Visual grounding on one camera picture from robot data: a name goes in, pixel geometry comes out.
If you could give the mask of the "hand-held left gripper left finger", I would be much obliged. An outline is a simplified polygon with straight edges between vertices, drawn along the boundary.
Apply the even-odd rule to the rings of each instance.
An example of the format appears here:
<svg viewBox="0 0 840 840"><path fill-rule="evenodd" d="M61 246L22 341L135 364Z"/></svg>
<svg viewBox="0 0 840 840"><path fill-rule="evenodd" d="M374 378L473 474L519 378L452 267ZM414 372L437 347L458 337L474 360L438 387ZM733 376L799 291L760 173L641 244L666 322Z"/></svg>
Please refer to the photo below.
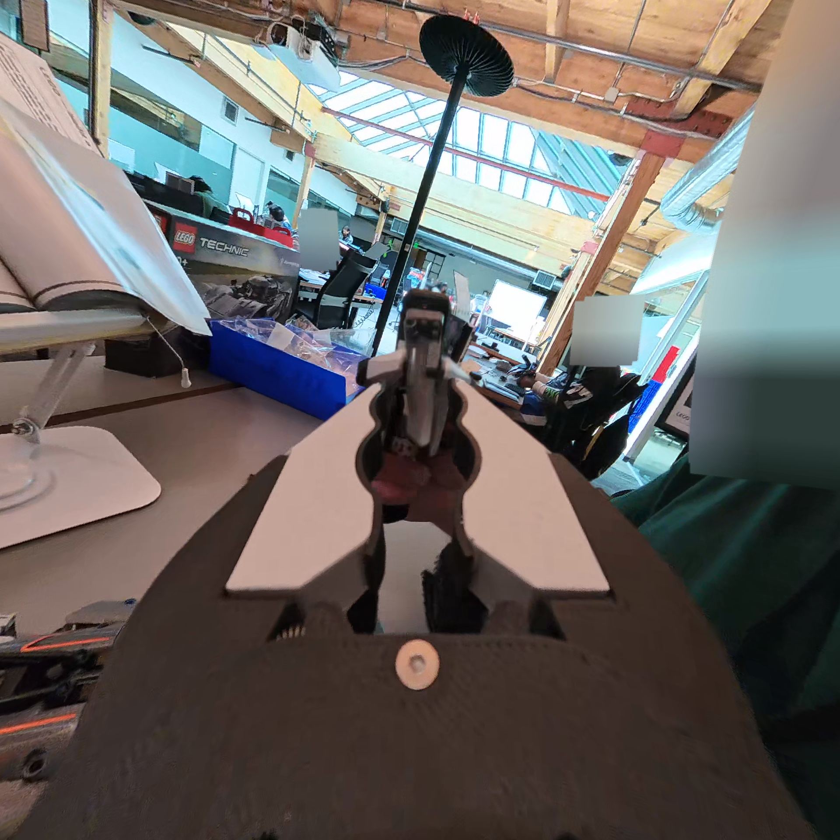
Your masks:
<svg viewBox="0 0 840 840"><path fill-rule="evenodd" d="M287 452L225 593L335 607L360 634L377 627L385 566L382 505L364 447L380 427L381 385L363 389Z"/></svg>

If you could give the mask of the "grey lego wedge assembly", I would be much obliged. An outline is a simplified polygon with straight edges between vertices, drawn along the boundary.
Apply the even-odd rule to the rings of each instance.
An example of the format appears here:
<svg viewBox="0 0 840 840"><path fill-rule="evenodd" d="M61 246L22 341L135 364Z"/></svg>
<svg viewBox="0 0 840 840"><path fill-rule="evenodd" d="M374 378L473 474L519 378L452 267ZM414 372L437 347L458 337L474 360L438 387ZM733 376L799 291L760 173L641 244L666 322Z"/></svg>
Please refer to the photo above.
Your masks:
<svg viewBox="0 0 840 840"><path fill-rule="evenodd" d="M450 382L469 382L460 366L474 330L442 292L411 289L402 300L395 351L359 363L356 381L379 385L383 447L415 458L435 456L449 415Z"/></svg>

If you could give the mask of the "grey black lego car model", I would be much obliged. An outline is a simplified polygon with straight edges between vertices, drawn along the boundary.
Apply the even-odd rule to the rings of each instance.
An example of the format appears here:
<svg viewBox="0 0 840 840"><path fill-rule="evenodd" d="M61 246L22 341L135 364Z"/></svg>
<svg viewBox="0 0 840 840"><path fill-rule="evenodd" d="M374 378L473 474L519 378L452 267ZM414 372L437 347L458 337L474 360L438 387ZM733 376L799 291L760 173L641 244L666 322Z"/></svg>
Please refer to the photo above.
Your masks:
<svg viewBox="0 0 840 840"><path fill-rule="evenodd" d="M46 781L137 600L103 601L68 614L51 633L18 635L1 615L1 781Z"/></svg>

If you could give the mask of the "instruction booklet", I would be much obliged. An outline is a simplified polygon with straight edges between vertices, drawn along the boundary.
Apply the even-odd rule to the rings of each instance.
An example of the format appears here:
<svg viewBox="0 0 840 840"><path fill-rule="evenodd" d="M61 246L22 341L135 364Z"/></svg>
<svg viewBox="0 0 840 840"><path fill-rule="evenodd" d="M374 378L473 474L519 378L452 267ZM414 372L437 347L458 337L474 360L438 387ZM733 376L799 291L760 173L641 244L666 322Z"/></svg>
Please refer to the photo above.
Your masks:
<svg viewBox="0 0 840 840"><path fill-rule="evenodd" d="M207 306L126 174L6 102L1 199L3 313L127 312L209 334Z"/></svg>

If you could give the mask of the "person's right hand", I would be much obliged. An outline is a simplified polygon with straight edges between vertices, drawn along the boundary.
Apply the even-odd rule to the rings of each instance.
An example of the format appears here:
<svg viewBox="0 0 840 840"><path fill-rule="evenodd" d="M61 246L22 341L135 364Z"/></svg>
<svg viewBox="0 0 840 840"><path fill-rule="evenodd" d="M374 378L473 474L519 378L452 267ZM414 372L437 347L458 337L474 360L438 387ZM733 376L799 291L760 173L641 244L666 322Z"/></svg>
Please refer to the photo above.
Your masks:
<svg viewBox="0 0 840 840"><path fill-rule="evenodd" d="M446 533L454 528L456 502L465 486L448 453L425 461L387 454L371 483L384 522L427 522Z"/></svg>

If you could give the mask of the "blue storage bin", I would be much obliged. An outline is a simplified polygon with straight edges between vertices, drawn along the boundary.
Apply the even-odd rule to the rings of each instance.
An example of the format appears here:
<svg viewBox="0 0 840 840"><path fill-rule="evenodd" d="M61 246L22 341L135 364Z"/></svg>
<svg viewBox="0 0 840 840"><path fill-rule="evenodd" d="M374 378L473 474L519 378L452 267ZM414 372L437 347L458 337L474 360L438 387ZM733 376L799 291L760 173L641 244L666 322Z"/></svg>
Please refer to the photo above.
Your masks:
<svg viewBox="0 0 840 840"><path fill-rule="evenodd" d="M236 332L212 327L211 322L208 370L220 378L322 421L330 419L359 392L347 397L341 375L263 343L252 343Z"/></svg>

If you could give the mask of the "crumpled clear plastic bags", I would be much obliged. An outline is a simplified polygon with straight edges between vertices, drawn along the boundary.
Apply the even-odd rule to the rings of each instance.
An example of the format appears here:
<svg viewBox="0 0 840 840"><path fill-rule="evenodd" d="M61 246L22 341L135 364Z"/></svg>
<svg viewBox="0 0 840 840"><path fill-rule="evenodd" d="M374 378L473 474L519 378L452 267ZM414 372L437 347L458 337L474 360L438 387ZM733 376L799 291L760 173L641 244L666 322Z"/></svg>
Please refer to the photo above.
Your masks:
<svg viewBox="0 0 840 840"><path fill-rule="evenodd" d="M356 375L360 360L370 357L373 329L318 329L308 318L297 315L285 323L272 318L237 316L214 320L211 326L245 336L287 356L341 375L345 392L351 397L360 390Z"/></svg>

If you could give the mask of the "black box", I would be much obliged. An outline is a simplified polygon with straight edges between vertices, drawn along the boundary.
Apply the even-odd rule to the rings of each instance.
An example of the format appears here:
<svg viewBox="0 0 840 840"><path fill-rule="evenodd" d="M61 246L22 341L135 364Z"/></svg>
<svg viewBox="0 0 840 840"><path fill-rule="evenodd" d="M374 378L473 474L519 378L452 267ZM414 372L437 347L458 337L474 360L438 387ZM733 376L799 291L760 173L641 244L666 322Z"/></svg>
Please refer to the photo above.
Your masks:
<svg viewBox="0 0 840 840"><path fill-rule="evenodd" d="M132 340L106 339L104 360L108 370L147 379L180 375L186 367L181 355L157 335Z"/></svg>

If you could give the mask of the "black office chair back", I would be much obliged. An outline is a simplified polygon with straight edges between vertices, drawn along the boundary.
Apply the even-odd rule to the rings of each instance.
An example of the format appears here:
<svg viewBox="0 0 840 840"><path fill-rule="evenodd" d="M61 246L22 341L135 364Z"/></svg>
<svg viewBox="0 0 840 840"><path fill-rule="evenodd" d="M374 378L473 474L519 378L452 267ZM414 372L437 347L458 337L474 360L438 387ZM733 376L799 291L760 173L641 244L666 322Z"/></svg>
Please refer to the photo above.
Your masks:
<svg viewBox="0 0 840 840"><path fill-rule="evenodd" d="M321 329L346 329L354 296L364 286L376 259L348 250L335 271L312 300L299 300L295 315L307 318Z"/></svg>

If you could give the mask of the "person's green shirt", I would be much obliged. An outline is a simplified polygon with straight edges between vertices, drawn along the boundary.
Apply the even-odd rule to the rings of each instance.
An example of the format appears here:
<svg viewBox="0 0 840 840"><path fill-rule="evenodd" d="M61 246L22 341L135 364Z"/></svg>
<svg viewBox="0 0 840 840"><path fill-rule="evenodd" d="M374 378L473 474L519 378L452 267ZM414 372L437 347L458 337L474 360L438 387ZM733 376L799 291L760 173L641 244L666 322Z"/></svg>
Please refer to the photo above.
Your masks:
<svg viewBox="0 0 840 840"><path fill-rule="evenodd" d="M612 504L728 651L787 788L839 838L839 493L694 475L679 458Z"/></svg>

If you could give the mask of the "red tote bin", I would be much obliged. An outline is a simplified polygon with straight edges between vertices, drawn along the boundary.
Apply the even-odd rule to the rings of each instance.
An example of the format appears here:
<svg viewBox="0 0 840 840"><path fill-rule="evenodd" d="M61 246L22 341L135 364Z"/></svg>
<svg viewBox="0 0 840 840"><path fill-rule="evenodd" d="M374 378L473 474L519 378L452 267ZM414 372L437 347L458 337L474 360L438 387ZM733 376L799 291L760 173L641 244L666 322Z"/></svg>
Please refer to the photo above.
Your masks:
<svg viewBox="0 0 840 840"><path fill-rule="evenodd" d="M230 211L228 225L291 249L298 248L293 233L286 227L280 226L272 216L268 216L268 220L265 220L263 217L255 217L253 213L244 208L233 207Z"/></svg>

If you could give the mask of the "ceiling projector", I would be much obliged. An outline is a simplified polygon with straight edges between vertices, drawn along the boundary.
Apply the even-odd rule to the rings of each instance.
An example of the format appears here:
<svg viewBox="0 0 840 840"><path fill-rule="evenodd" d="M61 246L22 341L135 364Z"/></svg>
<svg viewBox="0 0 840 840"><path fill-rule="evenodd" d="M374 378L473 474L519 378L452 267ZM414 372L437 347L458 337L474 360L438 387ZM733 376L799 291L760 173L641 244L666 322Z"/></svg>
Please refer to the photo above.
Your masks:
<svg viewBox="0 0 840 840"><path fill-rule="evenodd" d="M266 47L305 85L330 92L341 88L339 58L334 43L309 37L304 27L275 22L266 32Z"/></svg>

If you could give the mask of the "black pole ribbed round top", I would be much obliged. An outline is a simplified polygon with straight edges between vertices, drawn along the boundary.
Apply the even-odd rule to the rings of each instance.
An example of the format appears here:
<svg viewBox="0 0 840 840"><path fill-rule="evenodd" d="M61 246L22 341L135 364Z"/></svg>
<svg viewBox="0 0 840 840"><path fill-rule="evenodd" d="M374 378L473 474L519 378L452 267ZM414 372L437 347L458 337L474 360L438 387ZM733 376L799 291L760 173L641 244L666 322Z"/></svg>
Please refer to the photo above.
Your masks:
<svg viewBox="0 0 840 840"><path fill-rule="evenodd" d="M419 45L433 72L450 83L450 91L380 308L371 346L373 356L380 350L463 93L467 91L481 98L498 97L509 90L514 75L511 57L501 42L467 18L448 14L432 16L421 27Z"/></svg>

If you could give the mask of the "large printed paper sheet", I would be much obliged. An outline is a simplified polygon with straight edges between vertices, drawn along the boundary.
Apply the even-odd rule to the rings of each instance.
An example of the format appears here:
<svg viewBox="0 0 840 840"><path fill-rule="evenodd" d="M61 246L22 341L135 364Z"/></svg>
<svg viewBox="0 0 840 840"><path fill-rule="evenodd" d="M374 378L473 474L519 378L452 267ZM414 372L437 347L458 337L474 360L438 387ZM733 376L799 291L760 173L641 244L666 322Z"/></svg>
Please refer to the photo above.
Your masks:
<svg viewBox="0 0 840 840"><path fill-rule="evenodd" d="M100 154L49 65L5 34L1 34L1 98L62 137Z"/></svg>

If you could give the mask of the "silver air duct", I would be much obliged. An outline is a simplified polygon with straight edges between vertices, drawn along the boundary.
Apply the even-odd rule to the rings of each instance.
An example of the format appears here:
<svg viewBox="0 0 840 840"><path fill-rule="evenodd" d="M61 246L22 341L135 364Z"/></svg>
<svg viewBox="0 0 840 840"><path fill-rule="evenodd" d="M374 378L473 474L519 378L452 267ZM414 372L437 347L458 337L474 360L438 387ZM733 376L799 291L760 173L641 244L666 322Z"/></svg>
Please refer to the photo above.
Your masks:
<svg viewBox="0 0 840 840"><path fill-rule="evenodd" d="M665 194L659 205L665 221L688 234L711 236L718 232L723 209L705 207L700 199L737 169L754 113L755 106L751 106Z"/></svg>

